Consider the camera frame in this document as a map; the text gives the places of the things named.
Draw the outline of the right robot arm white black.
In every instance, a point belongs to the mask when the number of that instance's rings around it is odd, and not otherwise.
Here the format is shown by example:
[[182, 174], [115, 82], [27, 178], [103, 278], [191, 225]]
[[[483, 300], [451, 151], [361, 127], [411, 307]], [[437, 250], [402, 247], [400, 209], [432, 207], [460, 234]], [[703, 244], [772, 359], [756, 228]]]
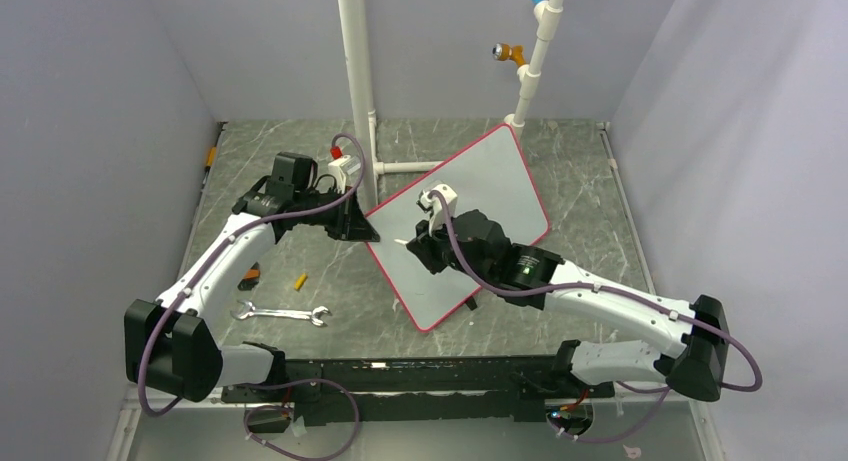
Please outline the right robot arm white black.
[[698, 401], [719, 400], [729, 342], [718, 299], [663, 298], [604, 279], [554, 252], [511, 241], [478, 210], [434, 232], [428, 227], [419, 222], [414, 238], [403, 245], [431, 274], [450, 268], [481, 280], [509, 304], [594, 317], [632, 335], [610, 347], [563, 342], [550, 372], [560, 394], [638, 381], [664, 383]]

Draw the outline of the yellow marker cap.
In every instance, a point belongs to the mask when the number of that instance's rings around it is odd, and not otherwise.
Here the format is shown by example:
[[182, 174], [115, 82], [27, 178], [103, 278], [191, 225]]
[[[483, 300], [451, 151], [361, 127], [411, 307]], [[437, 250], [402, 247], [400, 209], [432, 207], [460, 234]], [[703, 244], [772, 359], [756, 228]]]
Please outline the yellow marker cap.
[[305, 285], [307, 280], [308, 280], [308, 274], [307, 273], [301, 274], [294, 283], [294, 290], [300, 291], [303, 288], [303, 286]]

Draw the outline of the pink framed whiteboard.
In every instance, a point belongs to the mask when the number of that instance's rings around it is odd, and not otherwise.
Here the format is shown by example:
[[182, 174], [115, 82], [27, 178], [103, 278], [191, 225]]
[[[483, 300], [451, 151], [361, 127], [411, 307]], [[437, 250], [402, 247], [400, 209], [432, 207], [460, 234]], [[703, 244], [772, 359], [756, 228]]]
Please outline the pink framed whiteboard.
[[422, 191], [446, 184], [458, 195], [456, 215], [479, 210], [498, 222], [513, 242], [532, 245], [550, 231], [550, 220], [512, 128], [500, 124], [460, 149], [366, 214], [380, 236], [367, 248], [414, 326], [429, 332], [481, 287], [448, 268], [431, 274], [399, 242], [415, 236], [427, 218], [418, 206]]

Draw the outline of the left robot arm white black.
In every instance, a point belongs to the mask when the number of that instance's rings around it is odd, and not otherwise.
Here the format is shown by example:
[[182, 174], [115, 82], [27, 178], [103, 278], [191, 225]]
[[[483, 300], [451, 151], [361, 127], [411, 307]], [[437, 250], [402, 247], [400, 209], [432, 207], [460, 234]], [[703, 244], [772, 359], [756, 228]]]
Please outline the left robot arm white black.
[[320, 226], [334, 240], [378, 241], [355, 192], [361, 160], [338, 147], [331, 156], [327, 173], [333, 183], [321, 191], [313, 158], [278, 153], [271, 173], [235, 202], [195, 264], [155, 300], [131, 303], [123, 320], [129, 381], [193, 402], [224, 386], [247, 385], [264, 401], [285, 392], [282, 350], [252, 342], [220, 347], [207, 321], [223, 310], [248, 270], [299, 225]]

